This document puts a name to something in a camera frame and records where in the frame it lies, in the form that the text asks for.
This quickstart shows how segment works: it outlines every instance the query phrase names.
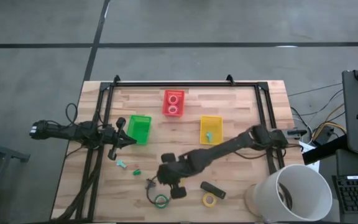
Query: green basket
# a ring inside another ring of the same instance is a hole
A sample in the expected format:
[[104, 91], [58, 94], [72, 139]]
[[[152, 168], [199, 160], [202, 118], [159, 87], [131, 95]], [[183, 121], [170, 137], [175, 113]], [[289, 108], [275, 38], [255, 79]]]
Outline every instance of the green basket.
[[151, 117], [132, 115], [129, 121], [127, 135], [136, 139], [137, 144], [146, 145], [151, 123]]

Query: tape roll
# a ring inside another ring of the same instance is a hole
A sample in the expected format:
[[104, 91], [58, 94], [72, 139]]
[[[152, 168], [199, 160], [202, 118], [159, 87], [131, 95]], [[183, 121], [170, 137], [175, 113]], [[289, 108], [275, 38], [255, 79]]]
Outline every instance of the tape roll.
[[154, 205], [157, 207], [157, 208], [165, 208], [169, 203], [169, 198], [167, 198], [167, 196], [165, 195], [157, 195], [154, 199]]
[[[208, 197], [212, 197], [212, 202], [211, 203], [208, 203], [206, 200]], [[203, 204], [208, 207], [208, 208], [212, 208], [213, 206], [215, 206], [216, 204], [216, 197], [215, 195], [213, 195], [212, 193], [206, 193], [204, 194], [204, 197], [203, 197]]]
[[169, 112], [170, 114], [175, 114], [175, 113], [178, 112], [178, 107], [171, 105], [171, 106], [168, 107], [168, 112]]
[[171, 105], [175, 105], [179, 102], [179, 98], [175, 95], [170, 95], [169, 98], [168, 98], [168, 102], [169, 104]]

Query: yellow tape roll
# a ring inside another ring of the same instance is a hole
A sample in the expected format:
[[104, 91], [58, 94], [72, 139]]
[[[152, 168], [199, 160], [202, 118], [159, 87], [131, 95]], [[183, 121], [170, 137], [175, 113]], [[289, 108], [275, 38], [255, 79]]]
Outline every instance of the yellow tape roll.
[[[212, 199], [213, 199], [212, 203], [208, 203], [208, 202], [206, 201], [206, 199], [207, 199], [208, 197], [212, 197]], [[204, 205], [207, 206], [208, 208], [212, 208], [212, 207], [215, 206], [215, 204], [216, 204], [216, 197], [215, 197], [215, 195], [213, 195], [212, 193], [206, 193], [206, 194], [204, 194], [203, 203], [204, 203]]]

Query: small green object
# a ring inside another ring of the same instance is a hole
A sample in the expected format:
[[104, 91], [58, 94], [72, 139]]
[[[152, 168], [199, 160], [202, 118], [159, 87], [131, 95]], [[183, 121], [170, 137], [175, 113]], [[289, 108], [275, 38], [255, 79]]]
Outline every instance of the small green object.
[[140, 171], [140, 169], [137, 169], [134, 171], [134, 175], [140, 175], [142, 173], [142, 171]]
[[146, 145], [149, 138], [152, 118], [149, 116], [132, 115], [127, 135], [136, 139], [136, 143]]
[[208, 142], [212, 141], [212, 133], [211, 132], [207, 132], [206, 137], [208, 138]]
[[[161, 203], [161, 202], [158, 202], [158, 200], [160, 199], [160, 198], [163, 198], [165, 201], [163, 202], [163, 203]], [[169, 198], [167, 198], [167, 196], [165, 196], [165, 195], [157, 195], [156, 197], [155, 197], [155, 199], [154, 199], [154, 205], [157, 207], [157, 208], [165, 208], [167, 205], [168, 205], [168, 203], [169, 203]]]

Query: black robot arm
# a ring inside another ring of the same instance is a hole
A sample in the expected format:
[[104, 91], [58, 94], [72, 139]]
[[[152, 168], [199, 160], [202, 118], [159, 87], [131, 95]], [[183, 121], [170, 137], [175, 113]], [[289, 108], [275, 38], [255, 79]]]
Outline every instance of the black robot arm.
[[[163, 154], [161, 156], [163, 164], [158, 167], [157, 179], [161, 184], [168, 184], [171, 187], [172, 198], [185, 197], [185, 188], [178, 185], [181, 178], [199, 174], [215, 159], [242, 148], [250, 147], [258, 151], [269, 148], [284, 149], [288, 146], [288, 134], [294, 133], [294, 131], [278, 129], [268, 131], [262, 125], [256, 125], [217, 146], [209, 149], [194, 149], [184, 153], [178, 157], [178, 161], [176, 161], [173, 153]], [[299, 134], [293, 135], [292, 138], [301, 136], [302, 133], [304, 134], [304, 131], [298, 132]]]
[[123, 148], [135, 144], [136, 140], [129, 137], [122, 129], [125, 126], [125, 119], [117, 120], [117, 131], [111, 124], [98, 126], [93, 121], [84, 121], [79, 124], [62, 126], [46, 120], [35, 122], [30, 130], [32, 139], [59, 138], [78, 141], [83, 147], [95, 149], [103, 144], [112, 144], [108, 157], [116, 159], [116, 148]]

